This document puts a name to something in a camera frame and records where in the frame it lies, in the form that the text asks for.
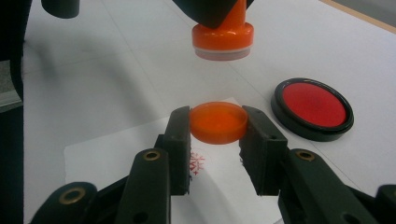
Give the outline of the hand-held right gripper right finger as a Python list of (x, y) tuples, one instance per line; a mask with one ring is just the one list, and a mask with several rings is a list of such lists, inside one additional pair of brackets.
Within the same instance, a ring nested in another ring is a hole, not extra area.
[(377, 224), (327, 163), (288, 139), (259, 109), (244, 106), (240, 158), (256, 194), (276, 196), (285, 224)]

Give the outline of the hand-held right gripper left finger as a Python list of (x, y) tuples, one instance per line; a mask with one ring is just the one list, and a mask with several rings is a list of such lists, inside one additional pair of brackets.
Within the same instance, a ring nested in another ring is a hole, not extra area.
[(190, 188), (190, 109), (171, 113), (155, 147), (136, 154), (115, 224), (171, 224), (171, 197)]

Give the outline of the orange stamp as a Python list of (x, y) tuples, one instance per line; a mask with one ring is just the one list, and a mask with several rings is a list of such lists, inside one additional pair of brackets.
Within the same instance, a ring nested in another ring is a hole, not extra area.
[(232, 61), (249, 55), (254, 27), (246, 22), (248, 0), (237, 0), (218, 28), (197, 24), (191, 37), (195, 54), (211, 61)]

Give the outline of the white paper sheet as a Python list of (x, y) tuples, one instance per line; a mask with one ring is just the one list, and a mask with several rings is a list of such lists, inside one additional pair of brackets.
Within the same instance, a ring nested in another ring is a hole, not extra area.
[[(130, 173), (135, 155), (154, 146), (169, 118), (64, 149), (65, 181), (103, 189)], [(261, 197), (251, 183), (236, 142), (209, 145), (191, 139), (190, 192), (171, 198), (171, 224), (283, 224), (276, 196)]]

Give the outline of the round red ink pad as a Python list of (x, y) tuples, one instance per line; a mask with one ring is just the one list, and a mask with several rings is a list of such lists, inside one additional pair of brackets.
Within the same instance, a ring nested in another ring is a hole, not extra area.
[(276, 86), (271, 107), (287, 129), (317, 142), (337, 140), (354, 124), (347, 99), (314, 79), (297, 77), (282, 81)]

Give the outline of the orange stamp cap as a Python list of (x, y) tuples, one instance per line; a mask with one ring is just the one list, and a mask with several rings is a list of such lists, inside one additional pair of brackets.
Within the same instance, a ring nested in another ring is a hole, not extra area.
[(247, 131), (248, 113), (228, 102), (209, 102), (190, 112), (191, 134), (212, 145), (225, 145), (239, 140)]

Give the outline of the black curtain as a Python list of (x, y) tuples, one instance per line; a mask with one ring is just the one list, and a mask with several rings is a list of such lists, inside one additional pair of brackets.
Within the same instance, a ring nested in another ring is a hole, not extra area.
[(9, 61), (16, 93), (23, 100), (22, 57), (33, 0), (0, 0), (0, 62)]

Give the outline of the white table cover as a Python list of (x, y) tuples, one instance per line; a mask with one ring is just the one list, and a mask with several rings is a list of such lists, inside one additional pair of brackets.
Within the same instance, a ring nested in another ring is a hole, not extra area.
[(81, 0), (71, 20), (34, 1), (24, 52), (24, 216), (65, 181), (64, 149), (181, 106), (229, 101), (271, 109), (278, 83), (323, 82), (353, 108), (340, 139), (288, 134), (349, 186), (396, 184), (396, 34), (319, 0), (254, 0), (255, 37), (241, 60), (197, 57), (192, 21), (172, 0)]

